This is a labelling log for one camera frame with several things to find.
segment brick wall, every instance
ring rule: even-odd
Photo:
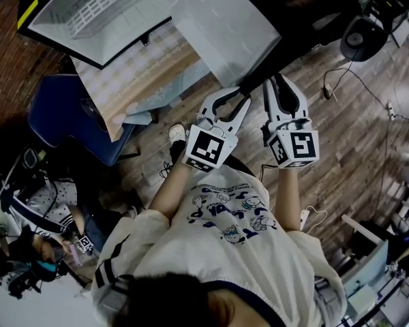
[[[16,33],[18,0],[0,0],[0,125],[24,115],[40,79],[63,53]]]

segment wooden floor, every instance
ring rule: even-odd
[[[324,72],[349,64],[340,54],[339,44],[334,43],[317,47],[282,72],[306,95],[309,116],[320,134],[320,161],[301,170],[299,176],[302,206],[312,205],[329,213],[324,223],[312,232],[322,241],[328,257],[343,247],[351,234],[351,229],[340,219],[342,214],[357,221],[373,216],[379,223],[388,221],[403,189],[398,187],[404,158],[395,152],[395,145],[409,144],[409,123],[389,123],[387,111],[352,74],[347,73],[336,90],[338,102],[323,97]],[[369,61],[354,63],[352,70],[383,104],[391,101],[398,113],[409,117],[409,44],[398,49],[389,42]],[[327,82],[334,87],[342,74],[343,71],[329,74]],[[134,187],[144,202],[151,200],[163,181],[159,174],[163,161],[170,162],[169,128],[178,122],[190,124],[205,96],[218,88],[214,77],[202,79],[183,96],[181,104],[162,114],[158,124],[140,132],[126,146],[124,153],[131,153],[139,146],[142,155],[117,165],[124,189]],[[231,108],[233,103],[227,104],[223,111]],[[252,105],[238,132],[239,144],[234,151],[256,176],[262,164],[275,164],[271,151],[262,143],[260,127],[266,120],[259,88],[252,93]],[[386,173],[376,212],[388,126]],[[263,183],[269,190],[271,203],[278,176],[277,169],[264,171]],[[307,226],[321,218],[322,215],[311,215]]]

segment blue chair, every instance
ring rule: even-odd
[[[67,137],[75,138],[103,164],[113,165],[134,130],[135,125],[123,125],[123,134],[111,142],[100,117],[91,113],[87,90],[78,76],[45,77],[31,103],[29,126],[48,146],[62,144]],[[120,158],[138,156],[140,153]]]

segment yellow tape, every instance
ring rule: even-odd
[[[26,12],[24,14],[22,14],[21,18],[18,20],[17,29],[20,29],[22,24],[26,21],[27,17],[30,16],[30,14],[33,12],[33,10],[35,9],[35,7],[38,6],[38,0],[35,0],[30,6],[29,8],[26,10]]]

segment navy collar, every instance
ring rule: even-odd
[[[206,282],[204,285],[208,292],[229,290],[235,293],[240,299],[244,300],[245,303],[261,315],[263,319],[269,323],[270,327],[285,327],[280,316],[266,302],[255,295],[255,293],[226,281]]]

